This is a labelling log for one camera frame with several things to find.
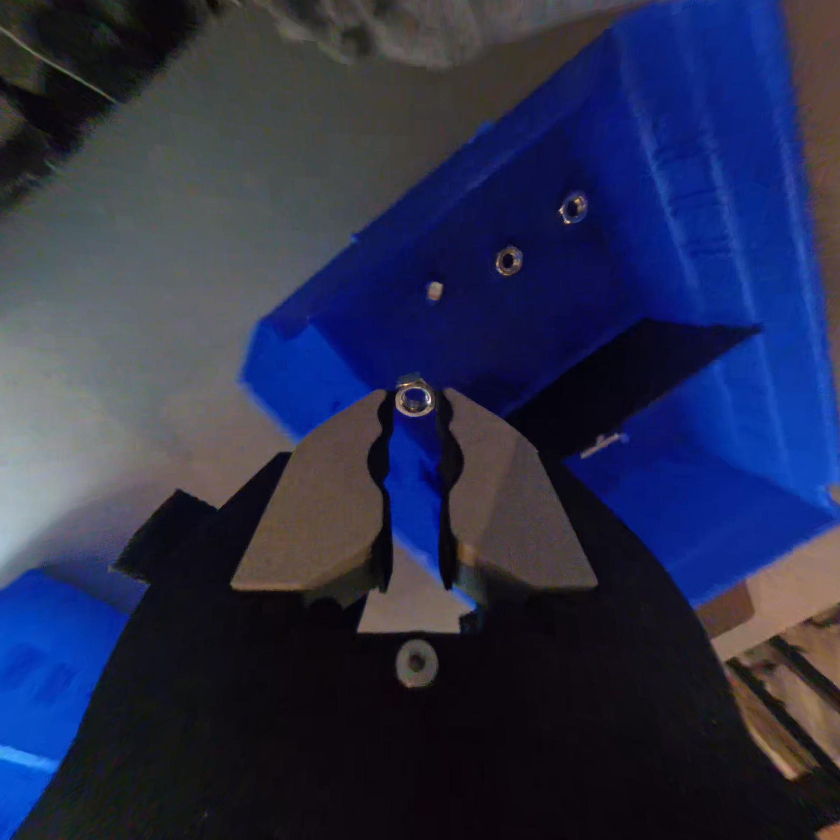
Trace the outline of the blue divided parts bin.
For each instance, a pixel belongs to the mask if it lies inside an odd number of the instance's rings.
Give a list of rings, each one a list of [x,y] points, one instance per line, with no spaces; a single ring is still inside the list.
[[[698,606],[838,523],[812,248],[776,2],[651,5],[257,322],[241,382],[294,439],[402,375],[453,388],[565,461]]]

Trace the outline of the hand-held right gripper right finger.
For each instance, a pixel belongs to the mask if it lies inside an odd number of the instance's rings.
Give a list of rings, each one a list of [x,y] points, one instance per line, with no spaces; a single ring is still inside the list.
[[[446,589],[503,596],[590,592],[597,578],[537,449],[454,389],[437,392],[438,569]]]

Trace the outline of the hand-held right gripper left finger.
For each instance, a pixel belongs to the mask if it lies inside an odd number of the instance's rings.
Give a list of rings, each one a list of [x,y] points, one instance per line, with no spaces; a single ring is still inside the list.
[[[298,443],[230,582],[234,591],[342,607],[372,590],[386,592],[393,421],[394,392],[375,390]]]

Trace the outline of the blue plastic bin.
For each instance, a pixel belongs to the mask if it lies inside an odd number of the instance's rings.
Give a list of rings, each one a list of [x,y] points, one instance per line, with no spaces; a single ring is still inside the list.
[[[57,772],[127,613],[42,571],[1,591],[1,838]]]

